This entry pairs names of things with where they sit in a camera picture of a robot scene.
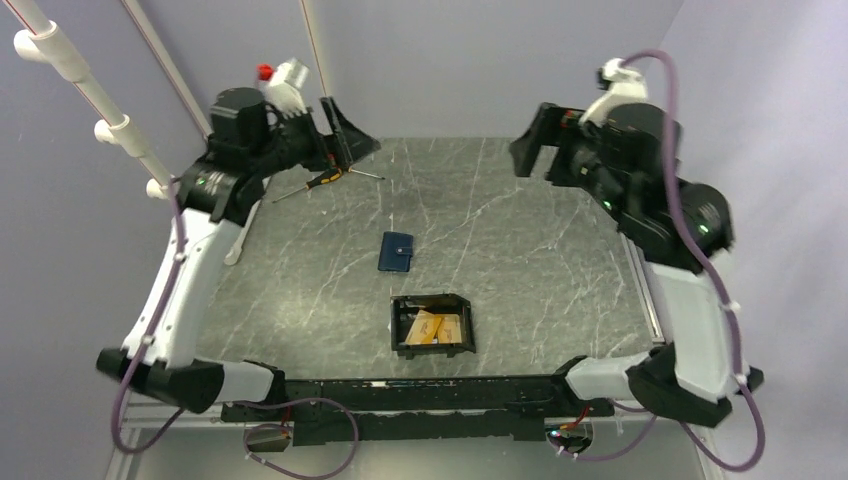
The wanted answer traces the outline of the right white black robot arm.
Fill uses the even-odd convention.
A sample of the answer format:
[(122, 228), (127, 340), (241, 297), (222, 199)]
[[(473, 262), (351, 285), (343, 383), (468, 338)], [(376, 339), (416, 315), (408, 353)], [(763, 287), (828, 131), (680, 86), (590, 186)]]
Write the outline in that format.
[(602, 126), (589, 129), (579, 126), (580, 115), (540, 104), (510, 145), (514, 172), (529, 176), (540, 150), (555, 149), (547, 181), (588, 193), (641, 251), (655, 279), (650, 292), (667, 337), (645, 353), (573, 358), (557, 371), (552, 404), (574, 415), (589, 401), (631, 400), (661, 418), (717, 426), (731, 413), (732, 395), (764, 380), (740, 357), (738, 333), (726, 320), (729, 301), (709, 276), (728, 262), (734, 242), (728, 201), (666, 166), (662, 109), (621, 105)]

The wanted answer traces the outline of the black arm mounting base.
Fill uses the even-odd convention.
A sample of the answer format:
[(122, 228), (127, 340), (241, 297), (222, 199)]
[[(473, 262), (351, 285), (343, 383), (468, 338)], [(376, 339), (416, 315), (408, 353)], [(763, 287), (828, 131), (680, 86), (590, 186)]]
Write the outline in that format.
[(509, 437), (541, 441), (558, 420), (610, 417), (602, 399), (580, 400), (563, 375), (284, 380), (257, 407), (233, 403), (225, 423), (286, 424), (297, 446), (359, 438), (397, 441)]

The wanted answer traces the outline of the black plastic card tray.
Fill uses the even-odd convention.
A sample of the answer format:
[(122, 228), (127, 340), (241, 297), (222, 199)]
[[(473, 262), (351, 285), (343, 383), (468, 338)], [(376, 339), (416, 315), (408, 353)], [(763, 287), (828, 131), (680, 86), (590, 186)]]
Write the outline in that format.
[(400, 358), (476, 353), (471, 302), (455, 293), (394, 296), (390, 346)]

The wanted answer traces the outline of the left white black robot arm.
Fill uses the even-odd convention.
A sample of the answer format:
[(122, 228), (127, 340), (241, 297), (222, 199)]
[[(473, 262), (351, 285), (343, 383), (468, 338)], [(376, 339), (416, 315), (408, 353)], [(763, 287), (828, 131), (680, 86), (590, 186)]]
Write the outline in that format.
[(217, 95), (205, 151), (177, 179), (172, 230), (148, 299), (122, 344), (96, 360), (96, 369), (123, 391), (192, 413), (239, 401), (264, 420), (285, 411), (281, 370), (204, 360), (196, 346), (225, 256), (264, 197), (266, 179), (297, 166), (347, 169), (379, 150), (379, 141), (354, 126), (334, 99), (320, 104), (329, 134), (317, 129), (310, 109), (285, 110), (258, 89)]

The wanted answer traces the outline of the blue leather card holder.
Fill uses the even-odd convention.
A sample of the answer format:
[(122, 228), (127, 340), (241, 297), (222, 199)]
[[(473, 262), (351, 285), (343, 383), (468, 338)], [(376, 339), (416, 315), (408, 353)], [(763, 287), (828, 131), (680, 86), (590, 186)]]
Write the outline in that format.
[(414, 237), (411, 234), (387, 231), (383, 233), (377, 270), (407, 273), (414, 255)]

